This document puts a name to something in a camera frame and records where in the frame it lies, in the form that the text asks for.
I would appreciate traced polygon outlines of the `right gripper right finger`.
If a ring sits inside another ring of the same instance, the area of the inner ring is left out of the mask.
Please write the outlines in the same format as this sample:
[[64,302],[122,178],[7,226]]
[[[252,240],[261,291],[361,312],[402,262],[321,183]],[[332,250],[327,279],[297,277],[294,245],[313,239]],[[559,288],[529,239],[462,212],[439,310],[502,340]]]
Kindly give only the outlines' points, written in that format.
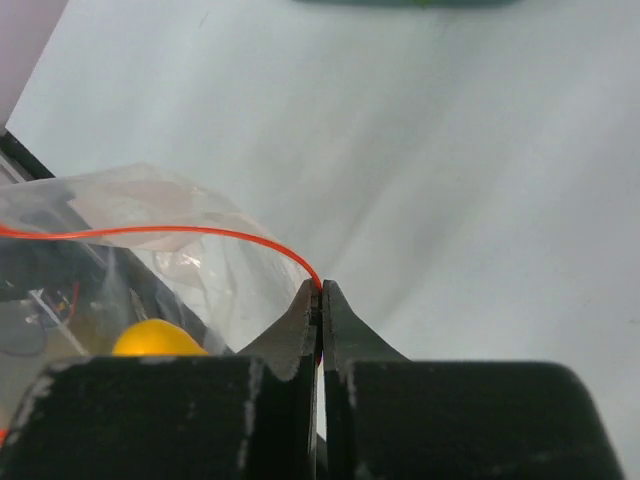
[[418,361],[322,289],[332,479],[620,479],[596,405],[569,368]]

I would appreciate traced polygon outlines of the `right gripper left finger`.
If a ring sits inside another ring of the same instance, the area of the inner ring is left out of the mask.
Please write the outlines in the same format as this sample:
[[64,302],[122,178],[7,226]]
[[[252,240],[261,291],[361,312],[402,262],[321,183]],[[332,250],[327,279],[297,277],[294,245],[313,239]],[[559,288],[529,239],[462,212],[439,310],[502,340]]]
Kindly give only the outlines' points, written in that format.
[[312,479],[320,294],[235,355],[47,366],[1,449],[5,479]]

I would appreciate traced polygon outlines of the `orange yellow toy mango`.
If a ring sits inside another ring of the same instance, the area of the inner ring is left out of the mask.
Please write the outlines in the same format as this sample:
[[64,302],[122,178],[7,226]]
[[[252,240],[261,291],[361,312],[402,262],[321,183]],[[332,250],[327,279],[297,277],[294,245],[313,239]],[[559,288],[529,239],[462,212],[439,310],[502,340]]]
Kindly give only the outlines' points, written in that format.
[[207,355],[184,329],[162,319],[148,319],[128,327],[111,353],[117,356]]

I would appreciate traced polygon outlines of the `clear zip top bag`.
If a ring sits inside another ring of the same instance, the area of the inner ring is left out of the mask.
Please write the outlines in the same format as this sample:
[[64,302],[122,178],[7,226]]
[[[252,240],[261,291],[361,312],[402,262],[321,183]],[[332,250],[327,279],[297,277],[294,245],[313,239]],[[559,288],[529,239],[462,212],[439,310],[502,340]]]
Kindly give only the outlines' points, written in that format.
[[147,165],[1,190],[1,350],[109,351],[151,319],[212,354],[268,328],[318,274],[224,195]]

